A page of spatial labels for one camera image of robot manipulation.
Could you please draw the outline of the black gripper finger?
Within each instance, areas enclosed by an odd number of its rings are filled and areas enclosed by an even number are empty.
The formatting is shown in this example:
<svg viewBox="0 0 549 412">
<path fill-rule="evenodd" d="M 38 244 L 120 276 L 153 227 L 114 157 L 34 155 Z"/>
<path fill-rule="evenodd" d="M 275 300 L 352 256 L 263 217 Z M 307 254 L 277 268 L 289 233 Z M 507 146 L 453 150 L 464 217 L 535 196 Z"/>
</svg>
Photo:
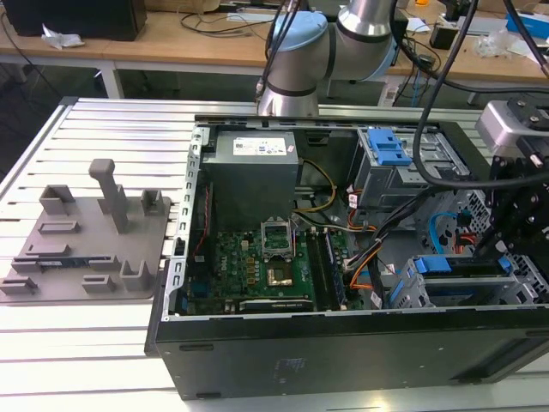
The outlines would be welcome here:
<svg viewBox="0 0 549 412">
<path fill-rule="evenodd" d="M 475 260 L 500 259 L 511 248 L 510 230 L 506 223 L 489 226 L 474 249 Z"/>
</svg>

